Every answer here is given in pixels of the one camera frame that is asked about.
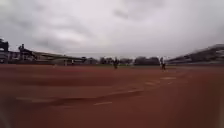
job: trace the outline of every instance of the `cloud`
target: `cloud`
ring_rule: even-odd
[[[12,50],[176,56],[223,41],[222,0],[1,0]]]
[[[144,20],[164,7],[165,0],[122,0],[123,8],[115,10],[118,17],[131,20]]]

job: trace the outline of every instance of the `person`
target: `person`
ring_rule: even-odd
[[[113,61],[114,69],[117,69],[118,68],[118,64],[119,64],[119,61],[118,61],[117,58],[115,58],[115,60]]]
[[[72,65],[74,65],[74,60],[72,60]]]
[[[9,43],[8,41],[4,41],[3,39],[0,38],[0,48],[4,50],[4,52],[9,51]]]
[[[20,59],[24,59],[24,54],[27,54],[27,55],[30,55],[30,56],[33,56],[33,58],[36,60],[37,59],[37,56],[30,50],[28,49],[25,49],[24,47],[24,44],[22,44],[21,46],[19,46],[19,52],[20,52]]]
[[[160,65],[161,65],[161,69],[162,70],[166,70],[166,64],[165,64],[165,62],[163,60],[163,57],[160,58]]]

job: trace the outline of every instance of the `baseball field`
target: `baseball field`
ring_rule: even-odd
[[[221,128],[223,67],[0,65],[0,128]]]

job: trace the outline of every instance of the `grandstand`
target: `grandstand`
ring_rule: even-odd
[[[20,52],[14,52],[14,51],[0,51],[0,62],[1,63],[12,63],[12,64],[18,64],[18,63],[25,63],[25,64],[64,64],[71,65],[71,64],[81,64],[85,60],[84,57],[78,58],[78,57],[71,57],[66,55],[60,55],[60,54],[52,54],[52,53],[44,53],[44,52],[33,52],[35,56],[37,57],[36,60],[30,55],[23,55],[23,62],[21,62],[20,58]]]
[[[178,56],[176,58],[168,60],[167,62],[169,64],[186,64],[212,61],[224,61],[224,44],[217,44],[186,55]]]

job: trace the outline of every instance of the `tree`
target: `tree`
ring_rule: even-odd
[[[122,58],[120,59],[120,64],[123,64],[123,65],[130,65],[132,63],[132,59],[129,59],[129,58]]]
[[[90,58],[87,59],[87,63],[88,64],[97,64],[98,60],[90,57]]]
[[[146,58],[144,56],[137,57],[134,62],[135,65],[159,65],[157,57]]]
[[[112,64],[113,63],[113,59],[111,57],[106,58],[106,64]]]
[[[100,64],[106,64],[106,59],[104,57],[100,58]]]

